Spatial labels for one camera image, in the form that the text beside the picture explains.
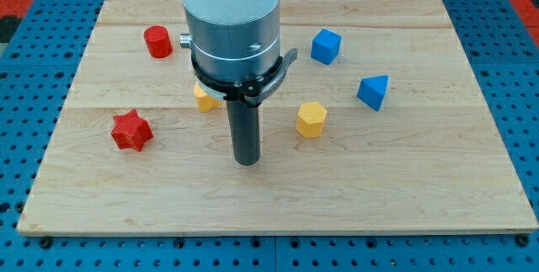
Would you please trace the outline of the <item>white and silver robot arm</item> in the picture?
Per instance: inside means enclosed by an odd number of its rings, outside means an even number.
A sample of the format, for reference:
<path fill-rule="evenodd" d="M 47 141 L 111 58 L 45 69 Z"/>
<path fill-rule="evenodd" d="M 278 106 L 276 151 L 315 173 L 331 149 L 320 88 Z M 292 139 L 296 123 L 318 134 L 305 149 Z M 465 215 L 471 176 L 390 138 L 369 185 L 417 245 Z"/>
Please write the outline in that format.
<path fill-rule="evenodd" d="M 225 83 L 264 75 L 280 54 L 280 0 L 183 0 L 197 68 Z"/>

